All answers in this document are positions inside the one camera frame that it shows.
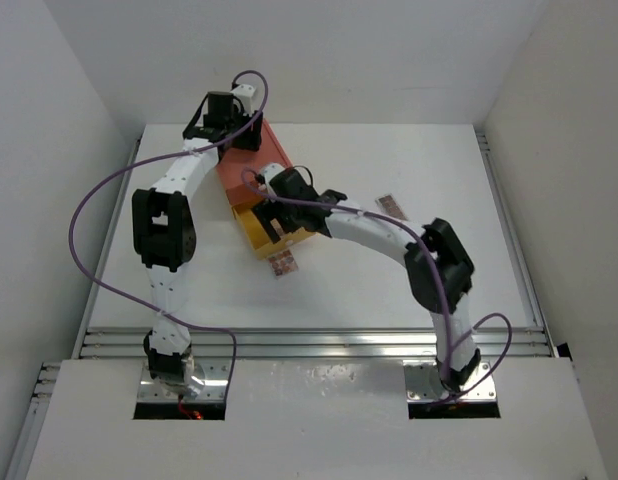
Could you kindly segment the round-pan eyeshadow palette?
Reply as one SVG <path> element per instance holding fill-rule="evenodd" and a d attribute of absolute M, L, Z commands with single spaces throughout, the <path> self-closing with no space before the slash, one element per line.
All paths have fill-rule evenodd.
<path fill-rule="evenodd" d="M 281 278 L 298 270 L 298 264 L 289 250 L 271 255 L 267 258 L 267 262 L 275 278 Z"/>

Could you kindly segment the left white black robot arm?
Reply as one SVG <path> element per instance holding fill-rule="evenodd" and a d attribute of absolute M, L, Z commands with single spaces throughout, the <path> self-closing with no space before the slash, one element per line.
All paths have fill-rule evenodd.
<path fill-rule="evenodd" d="M 208 93 L 183 131 L 182 154 L 151 187 L 132 195 L 133 246 L 146 268 L 159 315 L 144 339 L 148 370 L 179 399 L 191 398 L 194 381 L 204 377 L 195 373 L 190 329 L 171 318 L 187 301 L 186 273 L 197 245 L 190 199 L 233 144 L 260 148 L 260 117 L 235 135 L 255 118 L 255 96 L 256 88 L 249 84 Z"/>

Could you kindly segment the long brown eyeshadow palette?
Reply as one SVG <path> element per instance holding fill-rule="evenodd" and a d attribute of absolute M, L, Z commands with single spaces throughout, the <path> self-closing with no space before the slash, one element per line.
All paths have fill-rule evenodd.
<path fill-rule="evenodd" d="M 403 209 L 400 207 L 393 195 L 382 195 L 378 197 L 375 202 L 382 213 L 395 219 L 403 221 L 407 220 L 407 216 L 405 215 Z"/>

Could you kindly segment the orange drawer box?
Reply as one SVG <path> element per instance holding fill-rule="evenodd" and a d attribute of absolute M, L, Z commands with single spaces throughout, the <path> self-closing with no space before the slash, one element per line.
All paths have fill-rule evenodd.
<path fill-rule="evenodd" d="M 216 172 L 231 207 L 250 202 L 255 198 L 255 194 L 243 183 L 241 175 L 245 168 L 259 172 L 269 163 L 278 163 L 283 167 L 292 165 L 266 120 L 263 121 L 261 140 L 258 151 L 229 149 L 216 167 Z"/>

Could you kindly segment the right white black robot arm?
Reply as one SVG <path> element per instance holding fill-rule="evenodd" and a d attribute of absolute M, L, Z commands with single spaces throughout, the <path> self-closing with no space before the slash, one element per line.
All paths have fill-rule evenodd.
<path fill-rule="evenodd" d="M 432 318 L 441 383 L 458 393 L 477 368 L 480 351 L 467 313 L 475 267 L 451 225 L 436 218 L 418 227 L 365 210 L 341 192 L 318 193 L 297 169 L 277 163 L 242 174 L 254 176 L 255 181 L 245 185 L 263 200 L 252 211 L 272 242 L 281 240 L 272 225 L 277 222 L 286 233 L 303 229 L 354 242 L 405 269 L 415 301 Z"/>

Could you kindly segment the yellow drawer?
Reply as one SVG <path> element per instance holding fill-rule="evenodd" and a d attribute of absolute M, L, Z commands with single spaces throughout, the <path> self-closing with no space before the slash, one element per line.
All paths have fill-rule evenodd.
<path fill-rule="evenodd" d="M 258 260 L 263 260 L 278 252 L 285 251 L 313 236 L 313 233 L 300 228 L 293 233 L 285 233 L 284 237 L 280 237 L 281 240 L 279 242 L 274 243 L 251 211 L 251 207 L 255 204 L 255 201 L 238 204 L 232 207 L 232 211 L 234 218 L 243 230 L 247 242 Z"/>

